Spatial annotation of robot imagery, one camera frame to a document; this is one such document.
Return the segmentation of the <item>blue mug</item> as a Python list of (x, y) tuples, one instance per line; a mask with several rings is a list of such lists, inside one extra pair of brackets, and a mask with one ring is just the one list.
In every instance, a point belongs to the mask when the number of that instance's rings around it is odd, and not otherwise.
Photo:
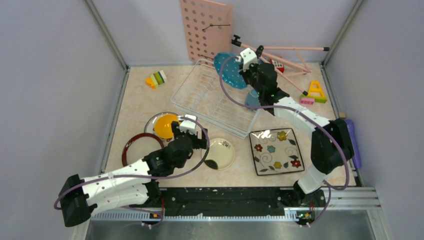
[(244, 104), (250, 107), (260, 106), (259, 94), (254, 89), (251, 89), (245, 98)]

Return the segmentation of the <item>blue polka dot plate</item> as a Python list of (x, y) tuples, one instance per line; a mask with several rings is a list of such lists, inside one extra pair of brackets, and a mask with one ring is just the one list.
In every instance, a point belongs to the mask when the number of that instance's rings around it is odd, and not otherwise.
[(223, 68), (222, 80), (224, 83), (228, 84), (232, 88), (242, 90), (247, 88), (247, 84), (243, 77), (239, 74), (240, 63), (235, 59), (230, 59), (226, 64), (224, 64), (225, 60), (234, 56), (235, 54), (231, 52), (219, 52), (214, 57), (213, 64), (218, 74)]

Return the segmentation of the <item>square floral plate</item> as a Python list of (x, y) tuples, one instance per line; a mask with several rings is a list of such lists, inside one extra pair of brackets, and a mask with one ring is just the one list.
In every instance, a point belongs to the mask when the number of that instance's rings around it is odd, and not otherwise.
[(292, 128), (252, 131), (248, 138), (258, 176), (299, 173), (305, 170), (299, 143)]

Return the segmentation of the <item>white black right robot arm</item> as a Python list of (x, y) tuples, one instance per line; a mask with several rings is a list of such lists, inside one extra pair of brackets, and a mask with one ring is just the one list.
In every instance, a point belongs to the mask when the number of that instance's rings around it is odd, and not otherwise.
[(271, 63), (242, 63), (239, 74), (257, 92), (260, 108), (288, 121), (311, 140), (311, 165), (293, 186), (294, 202), (307, 206), (314, 198), (313, 192), (341, 166), (345, 168), (346, 179), (339, 190), (346, 189), (350, 181), (348, 160), (354, 156), (354, 148), (345, 120), (330, 120), (301, 106), (279, 88), (278, 75)]

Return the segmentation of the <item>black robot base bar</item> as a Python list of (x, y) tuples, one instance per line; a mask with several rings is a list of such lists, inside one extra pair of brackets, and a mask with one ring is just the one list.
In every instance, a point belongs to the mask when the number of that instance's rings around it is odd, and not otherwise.
[(272, 207), (324, 207), (326, 197), (322, 190), (300, 198), (292, 187), (168, 187), (146, 203), (152, 206), (170, 205), (171, 202), (265, 204)]

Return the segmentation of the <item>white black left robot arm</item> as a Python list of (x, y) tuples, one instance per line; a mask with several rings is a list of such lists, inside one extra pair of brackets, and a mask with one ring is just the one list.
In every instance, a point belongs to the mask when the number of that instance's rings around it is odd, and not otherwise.
[[(61, 211), (64, 225), (74, 227), (117, 208), (152, 208), (162, 197), (158, 180), (176, 179), (199, 168), (210, 149), (208, 130), (188, 117), (172, 122), (171, 129), (174, 139), (167, 146), (134, 163), (92, 177), (68, 177), (53, 204)], [(206, 151), (200, 162), (184, 173), (174, 174), (198, 149)]]

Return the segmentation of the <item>red toy block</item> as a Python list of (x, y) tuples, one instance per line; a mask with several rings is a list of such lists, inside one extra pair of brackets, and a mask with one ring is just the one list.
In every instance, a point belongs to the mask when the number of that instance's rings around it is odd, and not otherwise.
[(276, 61), (276, 60), (273, 60), (273, 59), (270, 59), (270, 60), (269, 60), (269, 62), (270, 62), (271, 64), (273, 64), (273, 65), (274, 65), (274, 67), (275, 67), (277, 70), (279, 70), (281, 73), (284, 73), (284, 72), (285, 72), (285, 66), (284, 66), (282, 63), (280, 63), (280, 62), (278, 62), (278, 61)]

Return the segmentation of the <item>yellow bowl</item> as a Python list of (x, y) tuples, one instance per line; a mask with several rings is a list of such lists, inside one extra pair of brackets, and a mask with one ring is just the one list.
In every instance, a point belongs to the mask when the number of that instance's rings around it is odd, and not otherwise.
[(171, 139), (174, 137), (173, 131), (172, 131), (172, 123), (178, 121), (178, 116), (175, 114), (164, 114), (160, 116), (154, 126), (153, 131), (154, 133), (162, 139)]

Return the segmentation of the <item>cream small leaf plate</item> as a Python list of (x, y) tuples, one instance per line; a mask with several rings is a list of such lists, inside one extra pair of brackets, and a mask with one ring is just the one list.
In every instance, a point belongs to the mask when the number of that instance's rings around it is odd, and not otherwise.
[(224, 138), (210, 140), (209, 152), (204, 164), (213, 170), (225, 170), (229, 168), (236, 158), (236, 150), (233, 144)]

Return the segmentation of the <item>pink tripod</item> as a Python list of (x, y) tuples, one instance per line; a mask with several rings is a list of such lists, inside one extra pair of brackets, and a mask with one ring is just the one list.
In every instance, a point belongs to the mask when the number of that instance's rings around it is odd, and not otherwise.
[(292, 86), (294, 86), (301, 94), (306, 95), (307, 90), (300, 87), (297, 83), (291, 80), (291, 77), (307, 75), (312, 72), (311, 67), (308, 64), (308, 61), (305, 60), (303, 53), (304, 52), (319, 52), (319, 53), (328, 53), (331, 48), (328, 46), (324, 47), (296, 47), (296, 46), (264, 46), (259, 45), (253, 47), (245, 42), (241, 41), (241, 37), (238, 35), (233, 35), (231, 39), (231, 44), (240, 47), (243, 49), (251, 49), (255, 52), (255, 55), (258, 59), (261, 59), (267, 63), (278, 63), (285, 68), (291, 69), (293, 72), (288, 74), (282, 72), (278, 67), (274, 67), (274, 70), (279, 76), (288, 81)]

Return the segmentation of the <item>red rimmed white plate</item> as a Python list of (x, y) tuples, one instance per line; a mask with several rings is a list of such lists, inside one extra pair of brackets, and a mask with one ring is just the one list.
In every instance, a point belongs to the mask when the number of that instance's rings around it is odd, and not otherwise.
[(139, 133), (129, 139), (125, 144), (121, 154), (121, 163), (126, 167), (151, 152), (163, 148), (164, 143), (156, 135), (152, 133)]

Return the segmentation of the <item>yellow green pink toy blocks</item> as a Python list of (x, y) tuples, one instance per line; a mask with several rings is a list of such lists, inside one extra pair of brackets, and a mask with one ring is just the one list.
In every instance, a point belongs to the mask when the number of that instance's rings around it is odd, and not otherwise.
[(325, 104), (328, 101), (319, 81), (312, 81), (309, 85), (307, 95), (301, 95), (300, 103), (313, 105), (315, 103)]

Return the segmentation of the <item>pink pegboard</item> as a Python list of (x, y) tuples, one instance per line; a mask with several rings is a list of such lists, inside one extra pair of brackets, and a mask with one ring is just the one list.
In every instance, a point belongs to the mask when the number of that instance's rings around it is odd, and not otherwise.
[(234, 7), (211, 0), (180, 0), (179, 4), (189, 59), (213, 67), (218, 53), (232, 50)]

